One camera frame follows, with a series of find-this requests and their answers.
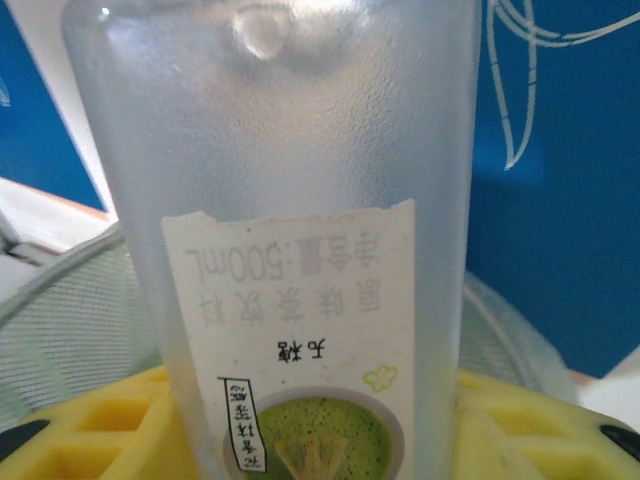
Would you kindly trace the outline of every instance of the yellow plastic object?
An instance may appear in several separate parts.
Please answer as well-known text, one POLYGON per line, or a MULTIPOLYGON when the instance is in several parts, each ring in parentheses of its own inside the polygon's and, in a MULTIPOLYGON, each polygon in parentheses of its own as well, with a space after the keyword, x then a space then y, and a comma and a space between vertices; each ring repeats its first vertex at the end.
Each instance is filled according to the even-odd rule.
MULTIPOLYGON (((454 480, 640 479, 640 461, 600 431, 630 430, 624 424, 471 372, 459 384, 454 480)), ((197 478, 162 367, 24 424, 43 419, 49 425, 0 462, 0 479, 197 478)))

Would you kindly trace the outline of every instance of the paper label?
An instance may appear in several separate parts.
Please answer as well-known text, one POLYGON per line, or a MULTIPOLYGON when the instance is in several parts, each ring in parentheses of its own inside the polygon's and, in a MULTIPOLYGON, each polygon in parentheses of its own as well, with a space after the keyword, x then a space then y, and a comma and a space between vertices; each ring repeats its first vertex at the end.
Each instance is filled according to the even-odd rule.
POLYGON ((231 478, 413 478, 414 210, 163 220, 231 478))

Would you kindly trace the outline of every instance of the matcha drink image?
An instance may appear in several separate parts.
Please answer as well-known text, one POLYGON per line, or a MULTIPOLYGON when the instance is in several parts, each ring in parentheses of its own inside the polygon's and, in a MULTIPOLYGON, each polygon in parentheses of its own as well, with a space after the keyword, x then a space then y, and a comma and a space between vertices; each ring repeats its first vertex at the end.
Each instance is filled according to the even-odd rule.
MULTIPOLYGON (((246 480, 347 480, 395 478, 404 439, 397 419, 377 400, 350 390, 295 389, 258 401, 266 473, 237 473, 246 480)), ((226 463, 237 471, 227 444, 226 463)))

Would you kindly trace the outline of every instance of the plastic bottle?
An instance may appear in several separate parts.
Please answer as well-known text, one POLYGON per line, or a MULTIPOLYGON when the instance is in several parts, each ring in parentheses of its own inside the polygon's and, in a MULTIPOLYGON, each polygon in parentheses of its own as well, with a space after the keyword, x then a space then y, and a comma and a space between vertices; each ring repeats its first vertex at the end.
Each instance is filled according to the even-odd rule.
POLYGON ((475 0, 74 0, 65 11, 80 92, 205 478, 223 478, 224 462, 211 454, 162 220, 300 218, 407 199, 416 431, 405 459, 413 478, 449 478, 479 12, 475 0))

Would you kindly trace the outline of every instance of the blue wall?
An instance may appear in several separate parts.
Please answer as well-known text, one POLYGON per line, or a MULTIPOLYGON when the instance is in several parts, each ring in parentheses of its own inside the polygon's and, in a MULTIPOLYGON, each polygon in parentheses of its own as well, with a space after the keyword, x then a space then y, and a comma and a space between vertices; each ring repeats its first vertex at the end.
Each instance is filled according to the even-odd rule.
POLYGON ((0 76, 11 106, 0 107, 0 176, 102 208, 78 153, 0 0, 0 76))
MULTIPOLYGON (((537 0, 535 9, 541 27, 581 32, 640 11, 640 0, 537 0)), ((527 46, 504 27, 497 41, 517 144, 527 46)), ((640 342, 639 82, 640 23, 540 48, 533 148, 497 174, 505 148, 483 45, 468 267, 570 366, 596 376, 640 342)))

